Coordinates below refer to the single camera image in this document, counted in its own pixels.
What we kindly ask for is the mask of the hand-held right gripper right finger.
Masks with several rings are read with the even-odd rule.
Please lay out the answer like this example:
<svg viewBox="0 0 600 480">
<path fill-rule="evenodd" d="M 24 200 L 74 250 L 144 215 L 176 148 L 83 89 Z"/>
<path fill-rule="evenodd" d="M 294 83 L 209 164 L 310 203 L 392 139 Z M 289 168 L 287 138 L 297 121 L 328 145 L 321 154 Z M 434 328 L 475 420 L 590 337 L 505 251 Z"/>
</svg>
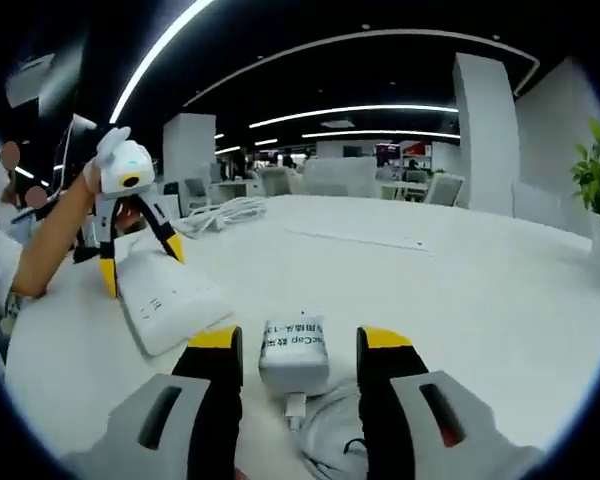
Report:
<svg viewBox="0 0 600 480">
<path fill-rule="evenodd" d="M 359 417 L 370 479 L 523 479 L 543 453 L 517 446 L 489 405 L 391 330 L 357 330 Z"/>
</svg>

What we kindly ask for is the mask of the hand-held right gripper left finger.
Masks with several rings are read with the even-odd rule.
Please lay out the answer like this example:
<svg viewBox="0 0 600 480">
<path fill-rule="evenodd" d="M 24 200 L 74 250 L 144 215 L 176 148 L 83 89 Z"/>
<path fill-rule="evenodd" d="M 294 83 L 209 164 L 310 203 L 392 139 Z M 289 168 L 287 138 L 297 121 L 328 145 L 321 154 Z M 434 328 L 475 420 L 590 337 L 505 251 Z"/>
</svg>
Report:
<svg viewBox="0 0 600 480">
<path fill-rule="evenodd" d="M 242 418 L 242 330 L 194 335 L 171 374 L 114 408 L 104 435 L 63 456 L 77 479 L 233 479 Z"/>
</svg>

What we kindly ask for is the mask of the person's left hand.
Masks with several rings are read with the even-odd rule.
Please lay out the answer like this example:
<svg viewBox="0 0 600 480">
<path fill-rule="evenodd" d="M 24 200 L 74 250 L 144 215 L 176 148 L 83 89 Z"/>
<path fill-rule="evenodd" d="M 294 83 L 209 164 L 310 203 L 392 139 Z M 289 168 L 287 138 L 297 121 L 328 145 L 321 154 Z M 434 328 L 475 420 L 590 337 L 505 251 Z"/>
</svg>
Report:
<svg viewBox="0 0 600 480">
<path fill-rule="evenodd" d="M 131 134 L 131 128 L 113 127 L 96 146 L 95 156 L 89 160 L 82 170 L 87 189 L 96 195 L 101 192 L 101 173 L 113 161 L 114 150 L 126 141 Z"/>
</svg>

